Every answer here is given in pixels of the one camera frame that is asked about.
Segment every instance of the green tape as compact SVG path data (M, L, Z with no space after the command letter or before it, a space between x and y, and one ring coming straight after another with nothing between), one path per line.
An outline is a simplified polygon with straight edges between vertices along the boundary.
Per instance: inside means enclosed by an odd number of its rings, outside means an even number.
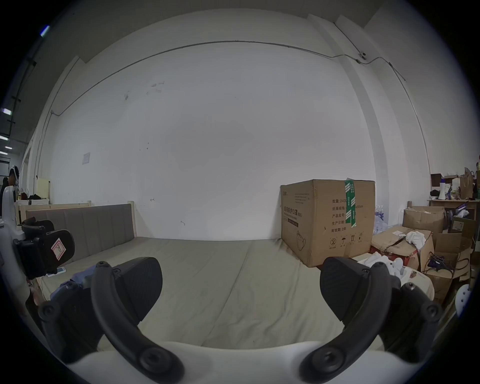
M353 180L345 180L345 196L347 198L347 213L345 213L345 222L350 223L351 227L357 226L355 218L355 187Z

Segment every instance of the ceiling light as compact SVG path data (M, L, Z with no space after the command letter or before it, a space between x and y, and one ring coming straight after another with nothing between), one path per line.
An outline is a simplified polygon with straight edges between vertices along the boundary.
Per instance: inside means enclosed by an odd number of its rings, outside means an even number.
M40 32L40 36L44 37L47 34L49 29L50 29L50 25L47 25L45 28L43 28L43 31Z

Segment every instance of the upholstered headboard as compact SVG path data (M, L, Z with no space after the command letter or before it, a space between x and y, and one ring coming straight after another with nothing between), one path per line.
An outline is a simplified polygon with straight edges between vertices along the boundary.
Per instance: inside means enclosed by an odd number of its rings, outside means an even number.
M64 264L67 265L132 240L135 237L132 203L27 210L26 217L50 220L55 229L70 231L75 241L75 254Z

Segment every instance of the ceiling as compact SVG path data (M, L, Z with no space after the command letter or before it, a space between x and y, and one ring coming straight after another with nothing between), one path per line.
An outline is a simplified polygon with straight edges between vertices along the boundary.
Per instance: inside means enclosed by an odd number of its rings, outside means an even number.
M122 37L152 23L184 13L216 8L251 8L289 13L306 18L309 13L331 22L344 15L365 26L384 0L83 0L75 3L52 25L27 73L21 103L14 111L12 154L21 156L30 140L42 109L66 65L79 56L89 61ZM17 73L22 77L24 69ZM6 95L4 108L12 109ZM0 114L0 133L8 133L10 116Z

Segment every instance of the mattress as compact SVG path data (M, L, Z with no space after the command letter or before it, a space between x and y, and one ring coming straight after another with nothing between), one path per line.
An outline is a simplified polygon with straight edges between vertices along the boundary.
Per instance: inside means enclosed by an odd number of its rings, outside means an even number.
M320 271L307 268L282 240L194 241L137 237L38 279L46 299L64 281L99 261L135 257L161 266L160 298L138 325L164 341L213 348L268 348L328 342L343 330L320 293ZM372 349L381 347L377 337ZM100 350L113 347L106 340Z

